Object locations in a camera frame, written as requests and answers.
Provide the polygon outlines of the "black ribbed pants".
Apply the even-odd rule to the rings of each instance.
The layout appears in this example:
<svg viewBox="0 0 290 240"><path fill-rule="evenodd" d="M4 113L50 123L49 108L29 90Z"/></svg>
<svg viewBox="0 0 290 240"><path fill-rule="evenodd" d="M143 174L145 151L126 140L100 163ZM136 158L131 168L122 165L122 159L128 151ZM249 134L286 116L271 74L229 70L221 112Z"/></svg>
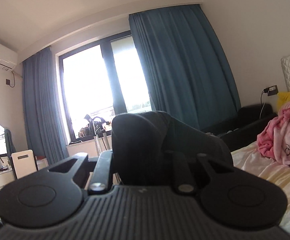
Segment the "black ribbed pants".
<svg viewBox="0 0 290 240"><path fill-rule="evenodd" d="M170 152L195 162L204 153L233 166L225 142L173 118L166 112L120 114L112 120L114 168L124 185L168 185L172 178Z"/></svg>

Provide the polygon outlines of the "silver tripod stand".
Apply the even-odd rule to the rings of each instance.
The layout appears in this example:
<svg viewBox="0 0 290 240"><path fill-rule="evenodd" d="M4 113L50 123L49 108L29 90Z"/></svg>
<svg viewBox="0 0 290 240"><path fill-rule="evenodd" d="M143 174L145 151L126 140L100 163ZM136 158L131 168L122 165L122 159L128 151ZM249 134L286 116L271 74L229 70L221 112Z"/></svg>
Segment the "silver tripod stand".
<svg viewBox="0 0 290 240"><path fill-rule="evenodd" d="M104 118L101 118L99 116L91 118L88 114L85 115L84 119L89 122L90 130L93 131L97 156L99 157L102 153L101 142L103 143L106 151L111 149L107 137L107 131L103 127L104 124L107 126L111 125L111 122L105 121Z"/></svg>

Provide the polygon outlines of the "pale pink bed sheet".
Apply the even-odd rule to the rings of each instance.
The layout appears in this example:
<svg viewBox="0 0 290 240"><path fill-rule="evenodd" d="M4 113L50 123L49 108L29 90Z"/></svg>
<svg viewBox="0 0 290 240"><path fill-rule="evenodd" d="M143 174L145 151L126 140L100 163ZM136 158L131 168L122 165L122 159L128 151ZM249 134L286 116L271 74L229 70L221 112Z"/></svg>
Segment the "pale pink bed sheet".
<svg viewBox="0 0 290 240"><path fill-rule="evenodd" d="M266 158L258 152L257 143L231 152L234 166L280 187L287 196L288 206L280 223L290 234L290 167Z"/></svg>

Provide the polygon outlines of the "left teal curtain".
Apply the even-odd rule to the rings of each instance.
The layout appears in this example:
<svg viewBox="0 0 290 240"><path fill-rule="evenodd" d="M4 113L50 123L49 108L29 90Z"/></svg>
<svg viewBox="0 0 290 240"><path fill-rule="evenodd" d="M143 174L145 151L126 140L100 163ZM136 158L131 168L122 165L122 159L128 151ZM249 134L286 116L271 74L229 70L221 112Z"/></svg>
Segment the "left teal curtain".
<svg viewBox="0 0 290 240"><path fill-rule="evenodd" d="M49 47L22 62L23 112L27 145L53 165L69 157Z"/></svg>

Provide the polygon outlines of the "teal curtain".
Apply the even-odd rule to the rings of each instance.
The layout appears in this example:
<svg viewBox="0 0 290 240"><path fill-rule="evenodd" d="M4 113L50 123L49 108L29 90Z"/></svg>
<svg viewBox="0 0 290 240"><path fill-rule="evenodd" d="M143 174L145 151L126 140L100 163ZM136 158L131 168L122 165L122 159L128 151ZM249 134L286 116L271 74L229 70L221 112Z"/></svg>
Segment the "teal curtain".
<svg viewBox="0 0 290 240"><path fill-rule="evenodd" d="M27 145L53 165L69 157L49 47L22 62L23 112Z"/></svg>
<svg viewBox="0 0 290 240"><path fill-rule="evenodd" d="M198 4L129 16L154 108L196 128L234 118L240 97L228 59Z"/></svg>

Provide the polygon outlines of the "white chair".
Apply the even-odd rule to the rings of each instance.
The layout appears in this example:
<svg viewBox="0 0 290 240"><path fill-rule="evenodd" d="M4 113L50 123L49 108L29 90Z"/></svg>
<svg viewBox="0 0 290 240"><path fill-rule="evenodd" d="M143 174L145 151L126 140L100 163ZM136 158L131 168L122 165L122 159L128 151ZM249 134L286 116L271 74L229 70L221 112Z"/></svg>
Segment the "white chair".
<svg viewBox="0 0 290 240"><path fill-rule="evenodd" d="M12 153L11 159L17 179L37 171L37 164L32 150Z"/></svg>

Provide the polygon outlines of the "right teal curtain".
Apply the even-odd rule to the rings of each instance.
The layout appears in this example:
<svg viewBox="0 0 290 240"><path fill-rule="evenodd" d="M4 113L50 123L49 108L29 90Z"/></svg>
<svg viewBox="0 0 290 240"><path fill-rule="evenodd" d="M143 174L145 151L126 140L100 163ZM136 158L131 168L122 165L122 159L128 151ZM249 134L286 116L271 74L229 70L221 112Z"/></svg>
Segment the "right teal curtain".
<svg viewBox="0 0 290 240"><path fill-rule="evenodd" d="M129 16L154 108L196 128L234 118L240 97L228 59L198 4Z"/></svg>

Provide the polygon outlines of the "pink garment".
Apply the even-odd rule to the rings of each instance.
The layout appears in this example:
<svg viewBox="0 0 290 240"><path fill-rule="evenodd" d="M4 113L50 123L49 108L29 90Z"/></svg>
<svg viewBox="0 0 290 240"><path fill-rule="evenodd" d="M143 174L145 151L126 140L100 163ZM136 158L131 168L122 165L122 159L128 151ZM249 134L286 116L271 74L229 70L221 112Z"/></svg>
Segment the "pink garment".
<svg viewBox="0 0 290 240"><path fill-rule="evenodd" d="M290 166L290 101L257 136L258 151L267 158Z"/></svg>

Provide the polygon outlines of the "dark framed window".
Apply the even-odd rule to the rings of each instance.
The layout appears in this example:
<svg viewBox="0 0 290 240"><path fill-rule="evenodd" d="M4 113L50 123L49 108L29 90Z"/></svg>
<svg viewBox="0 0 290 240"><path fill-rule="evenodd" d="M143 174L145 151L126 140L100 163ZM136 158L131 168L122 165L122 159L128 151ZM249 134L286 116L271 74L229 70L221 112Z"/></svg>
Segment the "dark framed window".
<svg viewBox="0 0 290 240"><path fill-rule="evenodd" d="M152 110L130 31L66 52L57 62L69 142L93 138L86 115L112 122L121 113Z"/></svg>

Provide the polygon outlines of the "yellow plush item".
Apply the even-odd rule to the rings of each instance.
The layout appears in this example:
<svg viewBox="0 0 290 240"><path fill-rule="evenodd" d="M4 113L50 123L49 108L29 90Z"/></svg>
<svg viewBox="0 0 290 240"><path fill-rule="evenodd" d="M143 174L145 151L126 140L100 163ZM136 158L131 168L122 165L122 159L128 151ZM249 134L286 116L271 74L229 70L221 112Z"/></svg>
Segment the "yellow plush item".
<svg viewBox="0 0 290 240"><path fill-rule="evenodd" d="M281 107L290 101L290 91L289 92L278 92L278 99L276 102L277 110L280 110Z"/></svg>

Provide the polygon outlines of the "wall power socket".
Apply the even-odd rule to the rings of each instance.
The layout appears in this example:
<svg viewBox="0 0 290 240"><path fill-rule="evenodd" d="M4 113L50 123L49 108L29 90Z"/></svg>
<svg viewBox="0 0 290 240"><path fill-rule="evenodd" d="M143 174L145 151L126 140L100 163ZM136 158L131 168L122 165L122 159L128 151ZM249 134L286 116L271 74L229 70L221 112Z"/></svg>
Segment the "wall power socket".
<svg viewBox="0 0 290 240"><path fill-rule="evenodd" d="M276 95L278 94L278 87L277 85L274 85L274 86L271 86L271 87L267 87L263 90L263 92L265 94L267 94L267 96L273 96L273 95Z"/></svg>

